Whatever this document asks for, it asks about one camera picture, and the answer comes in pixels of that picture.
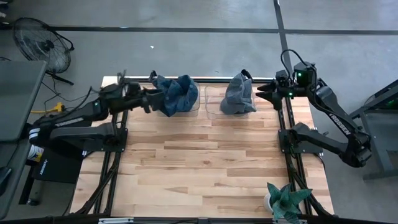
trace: electric fan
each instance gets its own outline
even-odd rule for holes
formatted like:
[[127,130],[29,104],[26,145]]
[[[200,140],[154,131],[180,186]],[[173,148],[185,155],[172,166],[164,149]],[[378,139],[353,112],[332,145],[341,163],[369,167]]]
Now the electric fan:
[[73,85],[72,82],[57,76],[70,66],[70,52],[75,49],[70,40],[51,30],[46,23],[26,17],[14,22],[13,38],[18,49],[28,60],[46,61],[47,74]]

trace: denim cloth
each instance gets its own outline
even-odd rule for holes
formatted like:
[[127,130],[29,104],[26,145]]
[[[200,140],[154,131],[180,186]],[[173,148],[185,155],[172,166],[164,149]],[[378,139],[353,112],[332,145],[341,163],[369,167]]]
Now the denim cloth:
[[158,75],[152,84],[164,93],[164,105],[160,110],[168,117],[176,112],[189,112],[198,99],[198,88],[189,75],[182,75],[177,80]]
[[242,73],[237,74],[230,81],[220,108],[224,114],[256,112],[252,103],[251,79]]

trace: green plant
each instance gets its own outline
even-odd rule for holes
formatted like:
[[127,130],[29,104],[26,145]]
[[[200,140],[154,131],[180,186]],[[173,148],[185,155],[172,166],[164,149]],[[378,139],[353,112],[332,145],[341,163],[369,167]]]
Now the green plant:
[[311,195],[312,189],[303,189],[296,192],[290,191],[290,184],[279,190],[275,185],[267,183],[271,199],[269,204],[274,211],[274,220],[284,217],[288,222],[299,224],[297,214],[301,214],[297,205]]

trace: wooden table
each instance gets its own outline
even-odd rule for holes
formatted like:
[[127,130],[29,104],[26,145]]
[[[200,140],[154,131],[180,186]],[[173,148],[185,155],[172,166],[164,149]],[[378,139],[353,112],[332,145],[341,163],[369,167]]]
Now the wooden table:
[[[115,81],[104,77],[103,86]],[[112,216],[272,217],[263,206],[267,182],[277,187],[289,183],[277,139],[277,112],[255,98],[257,112],[246,117],[209,116],[205,88],[224,92],[227,84],[200,86],[201,105],[195,115],[167,118],[160,112],[145,114],[142,108],[129,113]],[[217,110],[223,94],[212,96],[208,110]],[[295,98],[292,106],[296,122],[313,126],[306,98]],[[98,186],[103,156],[96,152],[84,160],[71,212]],[[322,163],[311,154],[302,157],[308,187],[333,213]]]

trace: gray floor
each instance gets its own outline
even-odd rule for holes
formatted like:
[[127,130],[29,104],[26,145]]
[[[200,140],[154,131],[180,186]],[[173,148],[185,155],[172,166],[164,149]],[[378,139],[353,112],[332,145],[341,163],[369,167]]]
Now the gray floor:
[[[279,2],[287,29],[398,29],[397,1]],[[277,28],[272,0],[15,0],[9,16],[35,17],[48,24],[71,26]],[[157,70],[163,75],[225,77],[232,77],[243,68],[255,77],[273,77],[275,71],[282,69],[278,34],[62,34],[76,48],[72,65],[62,74],[76,85],[57,84],[57,90],[69,99],[84,95],[90,86],[99,87],[103,76],[124,69],[128,75],[148,75]],[[303,58],[317,63],[318,75],[332,87],[348,113],[397,78],[397,36],[288,35],[287,42]],[[25,60],[15,48],[10,32],[0,32],[0,56]],[[49,78],[44,82],[52,84]],[[41,110],[50,96],[51,92],[41,88],[34,108]],[[312,114],[320,131],[329,131],[329,137],[344,140],[324,114],[317,110],[312,110]],[[337,215],[398,222],[398,179],[364,182],[362,176],[377,169],[373,160],[365,168],[354,169],[326,152],[325,164]],[[42,205],[14,205],[8,219],[62,214],[73,186],[45,184],[44,189]]]

